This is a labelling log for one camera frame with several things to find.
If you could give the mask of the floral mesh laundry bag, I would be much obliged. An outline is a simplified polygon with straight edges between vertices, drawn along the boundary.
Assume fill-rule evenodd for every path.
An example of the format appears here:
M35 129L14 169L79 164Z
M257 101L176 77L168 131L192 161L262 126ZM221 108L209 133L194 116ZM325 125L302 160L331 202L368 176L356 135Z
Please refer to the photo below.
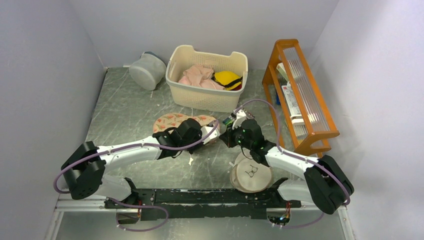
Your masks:
M153 133L163 132L168 128L177 128L183 121L187 119L196 120L202 127L216 120L210 115L189 116L183 113L167 113L159 117L153 124Z

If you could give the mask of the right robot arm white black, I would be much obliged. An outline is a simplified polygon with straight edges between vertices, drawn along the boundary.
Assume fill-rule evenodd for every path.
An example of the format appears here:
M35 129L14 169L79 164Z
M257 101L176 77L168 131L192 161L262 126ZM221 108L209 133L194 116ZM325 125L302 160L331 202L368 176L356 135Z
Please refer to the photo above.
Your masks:
M238 127L228 126L219 138L229 148L248 150L258 164L283 169L300 178L274 183L269 199L275 207L282 207L288 201L302 201L313 203L323 213L331 215L351 202L354 187L329 155L312 157L286 150L265 139L254 119L244 120Z

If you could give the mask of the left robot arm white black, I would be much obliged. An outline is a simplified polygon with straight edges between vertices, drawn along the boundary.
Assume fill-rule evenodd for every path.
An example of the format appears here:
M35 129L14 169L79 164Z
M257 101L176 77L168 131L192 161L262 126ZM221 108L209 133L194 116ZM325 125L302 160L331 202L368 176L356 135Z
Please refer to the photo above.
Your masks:
M138 162L175 158L187 150L193 152L220 135L219 126L212 122L201 126L193 118L177 127L169 127L144 139L111 146L96 146L92 141L81 144L61 166L60 176L65 186L55 183L55 190L70 194L73 200L101 195L118 200L132 208L139 200L132 181L108 175L108 172Z

